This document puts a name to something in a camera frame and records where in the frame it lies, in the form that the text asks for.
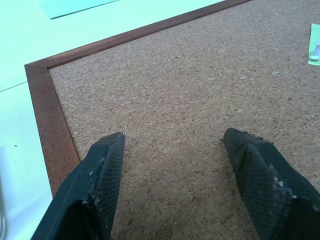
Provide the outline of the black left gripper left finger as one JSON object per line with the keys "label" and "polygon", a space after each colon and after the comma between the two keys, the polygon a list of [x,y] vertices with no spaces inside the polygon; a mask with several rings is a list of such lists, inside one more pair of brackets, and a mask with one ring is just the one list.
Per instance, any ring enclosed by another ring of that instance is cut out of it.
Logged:
{"label": "black left gripper left finger", "polygon": [[120,192],[126,135],[95,142],[65,178],[33,240],[109,240]]}

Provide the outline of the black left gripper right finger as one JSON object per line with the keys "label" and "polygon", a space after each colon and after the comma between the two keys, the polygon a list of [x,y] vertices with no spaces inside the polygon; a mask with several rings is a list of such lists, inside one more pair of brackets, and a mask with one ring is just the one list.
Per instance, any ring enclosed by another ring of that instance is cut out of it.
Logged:
{"label": "black left gripper right finger", "polygon": [[223,136],[241,200],[262,240],[318,240],[320,193],[273,143],[228,128]]}

